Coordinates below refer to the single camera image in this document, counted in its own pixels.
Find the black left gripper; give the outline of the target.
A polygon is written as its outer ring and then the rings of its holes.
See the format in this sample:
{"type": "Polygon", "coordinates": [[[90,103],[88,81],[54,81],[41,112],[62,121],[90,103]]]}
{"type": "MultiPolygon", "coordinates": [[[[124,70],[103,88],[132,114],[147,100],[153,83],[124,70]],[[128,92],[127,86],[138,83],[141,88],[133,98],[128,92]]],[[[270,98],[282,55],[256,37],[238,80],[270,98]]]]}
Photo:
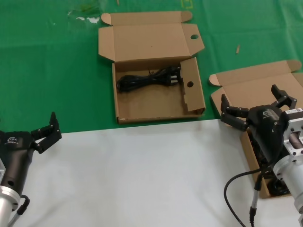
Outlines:
{"type": "Polygon", "coordinates": [[[55,112],[51,113],[49,125],[34,131],[0,132],[0,159],[5,166],[1,186],[22,193],[33,152],[44,153],[62,138],[55,112]]]}

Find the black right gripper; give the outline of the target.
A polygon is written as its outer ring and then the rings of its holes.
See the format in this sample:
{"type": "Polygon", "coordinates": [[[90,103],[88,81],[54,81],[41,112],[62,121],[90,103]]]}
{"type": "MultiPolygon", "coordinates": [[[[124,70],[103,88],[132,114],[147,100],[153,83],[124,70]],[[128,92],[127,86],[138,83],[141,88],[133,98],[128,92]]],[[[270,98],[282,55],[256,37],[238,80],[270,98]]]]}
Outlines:
{"type": "Polygon", "coordinates": [[[221,96],[221,121],[240,131],[249,127],[254,140],[258,143],[269,163],[280,159],[283,146],[285,124],[279,121],[284,105],[295,109],[297,100],[280,90],[275,84],[271,87],[275,97],[271,105],[248,108],[230,106],[225,94],[221,96]]]}

